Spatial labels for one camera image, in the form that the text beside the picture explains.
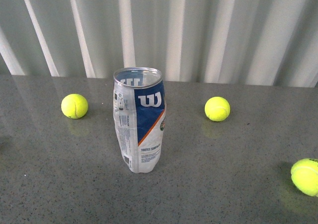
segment orange stripe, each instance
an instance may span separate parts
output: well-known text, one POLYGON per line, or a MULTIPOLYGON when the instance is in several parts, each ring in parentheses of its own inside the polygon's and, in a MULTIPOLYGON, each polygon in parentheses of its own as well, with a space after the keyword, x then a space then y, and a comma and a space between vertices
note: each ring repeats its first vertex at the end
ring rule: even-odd
POLYGON ((161 114, 159 115, 159 117, 156 119, 156 121, 154 122, 153 126, 151 126, 151 128, 148 130, 148 132, 145 134, 145 136, 141 139, 141 141, 139 141, 138 146, 144 141, 144 139, 149 135, 149 133, 152 131, 152 129, 155 127, 155 125, 158 123, 158 121, 160 120, 161 116, 163 115, 165 109, 161 112, 161 114))

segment can opening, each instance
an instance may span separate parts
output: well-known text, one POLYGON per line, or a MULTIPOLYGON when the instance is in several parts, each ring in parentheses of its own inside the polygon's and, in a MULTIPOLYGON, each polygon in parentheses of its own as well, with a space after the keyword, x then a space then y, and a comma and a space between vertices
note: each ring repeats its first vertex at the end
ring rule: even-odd
POLYGON ((151 68, 124 68, 114 73, 114 79, 126 87, 146 88, 158 84, 162 74, 151 68))

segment blue label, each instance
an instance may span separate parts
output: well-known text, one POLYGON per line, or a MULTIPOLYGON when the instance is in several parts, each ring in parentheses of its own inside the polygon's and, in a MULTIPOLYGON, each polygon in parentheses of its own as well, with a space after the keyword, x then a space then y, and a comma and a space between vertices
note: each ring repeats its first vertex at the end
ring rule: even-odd
POLYGON ((138 145, 140 145, 163 114, 165 108, 164 99, 162 81, 153 87, 135 89, 138 145))

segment barcode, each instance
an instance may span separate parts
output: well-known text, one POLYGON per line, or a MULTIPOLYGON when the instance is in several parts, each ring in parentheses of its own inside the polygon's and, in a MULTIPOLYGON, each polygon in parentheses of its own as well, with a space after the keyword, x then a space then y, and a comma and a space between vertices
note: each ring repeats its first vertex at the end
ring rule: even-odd
POLYGON ((129 164, 129 158, 125 156, 125 162, 129 164))

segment w logo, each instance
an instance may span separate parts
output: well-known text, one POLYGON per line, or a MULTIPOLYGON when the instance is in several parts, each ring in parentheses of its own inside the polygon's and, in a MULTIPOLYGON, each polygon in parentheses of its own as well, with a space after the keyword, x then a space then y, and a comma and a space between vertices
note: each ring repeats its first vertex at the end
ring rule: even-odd
POLYGON ((161 105, 161 93, 157 92, 156 94, 151 94, 147 96, 138 96, 140 99, 140 104, 145 107, 153 106, 153 107, 159 107, 161 105))

